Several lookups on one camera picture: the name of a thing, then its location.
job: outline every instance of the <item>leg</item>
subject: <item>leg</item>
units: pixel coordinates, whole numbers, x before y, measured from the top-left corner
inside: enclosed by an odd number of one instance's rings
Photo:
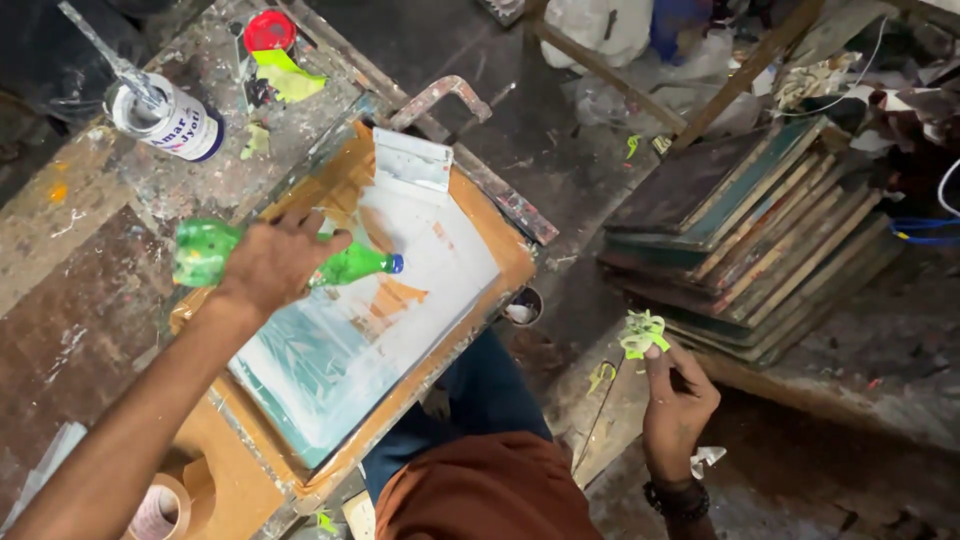
[[[449,424],[427,416],[419,403],[387,431],[373,450],[363,458],[364,484],[376,507],[380,492],[390,478],[418,455],[459,438]]]
[[[491,330],[477,336],[440,382],[450,398],[450,423],[464,434],[525,430],[553,441],[516,362]]]

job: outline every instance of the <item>black bracelet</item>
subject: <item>black bracelet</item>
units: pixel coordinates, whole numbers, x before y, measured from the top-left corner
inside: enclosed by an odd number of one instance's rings
[[[643,484],[643,494],[664,518],[680,523],[693,523],[710,510],[710,495],[699,480],[693,480],[683,491],[669,492],[657,489],[653,481]]]

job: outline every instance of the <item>blue wire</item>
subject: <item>blue wire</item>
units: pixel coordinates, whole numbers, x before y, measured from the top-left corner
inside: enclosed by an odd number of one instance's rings
[[[903,231],[929,231],[951,225],[960,225],[960,219],[929,219],[923,217],[898,217],[890,221],[890,231],[911,244],[926,246],[960,246],[960,236],[929,237],[910,236]]]

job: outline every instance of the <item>white cable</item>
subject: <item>white cable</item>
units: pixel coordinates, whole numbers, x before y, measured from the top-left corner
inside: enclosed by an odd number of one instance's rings
[[[947,185],[947,180],[950,179],[950,175],[952,175],[953,171],[956,170],[957,165],[960,165],[960,160],[955,161],[953,163],[953,166],[947,169],[947,173],[944,175],[944,178],[941,179],[940,185],[937,186],[937,201],[940,202],[940,206],[944,207],[946,211],[950,212],[951,214],[957,217],[960,217],[960,210],[957,210],[954,207],[948,205],[947,201],[944,200],[944,186]]]
[[[837,100],[834,101],[833,103],[831,103],[831,104],[829,104],[829,105],[827,105],[827,106],[825,106],[825,107],[820,107],[820,108],[817,109],[817,110],[808,110],[807,112],[780,112],[780,115],[781,115],[781,116],[807,116],[808,114],[813,114],[813,113],[815,113],[815,112],[821,112],[821,111],[823,111],[823,110],[827,110],[827,109],[833,107],[834,105],[840,103],[840,101],[841,101],[842,99],[844,99],[845,97],[847,97],[847,96],[850,94],[850,92],[852,92],[853,89],[856,88],[857,85],[860,84],[860,81],[863,80],[863,76],[866,75],[866,74],[867,74],[867,70],[870,69],[870,65],[871,65],[872,63],[874,63],[874,58],[876,57],[876,51],[879,51],[879,50],[880,50],[880,43],[883,41],[883,28],[884,28],[886,25],[887,25],[887,17],[886,17],[886,15],[884,15],[884,16],[883,16],[883,21],[880,22],[880,32],[879,32],[879,36],[876,38],[876,47],[874,47],[874,53],[873,53],[872,55],[870,55],[870,59],[867,61],[867,66],[863,68],[863,71],[860,73],[860,76],[856,78],[856,82],[853,83],[853,85],[850,87],[849,90],[847,90],[847,93],[845,93],[844,95],[838,97]]]

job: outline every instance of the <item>red cap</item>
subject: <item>red cap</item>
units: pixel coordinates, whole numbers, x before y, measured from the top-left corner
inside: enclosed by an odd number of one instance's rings
[[[297,38],[297,27],[281,12],[267,10],[247,24],[243,44],[250,52],[290,48]]]

